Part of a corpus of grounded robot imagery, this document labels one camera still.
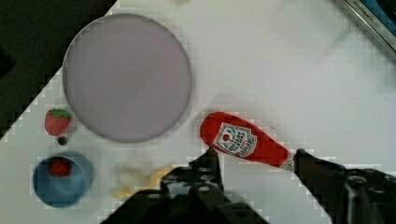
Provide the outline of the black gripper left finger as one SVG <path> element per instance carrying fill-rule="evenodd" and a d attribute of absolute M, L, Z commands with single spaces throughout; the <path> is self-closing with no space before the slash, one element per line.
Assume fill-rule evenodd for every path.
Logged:
<path fill-rule="evenodd" d="M 187 166 L 179 166 L 166 174 L 161 180 L 161 191 L 175 198 L 177 195 L 189 194 L 195 187 L 206 185 L 224 191 L 219 155 L 213 148 L 209 148 Z"/>

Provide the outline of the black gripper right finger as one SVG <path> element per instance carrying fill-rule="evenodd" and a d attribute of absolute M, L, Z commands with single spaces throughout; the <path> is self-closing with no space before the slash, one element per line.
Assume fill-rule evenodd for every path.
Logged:
<path fill-rule="evenodd" d="M 347 169 L 299 149 L 294 173 L 332 224 L 396 224 L 395 177 L 376 169 Z"/>

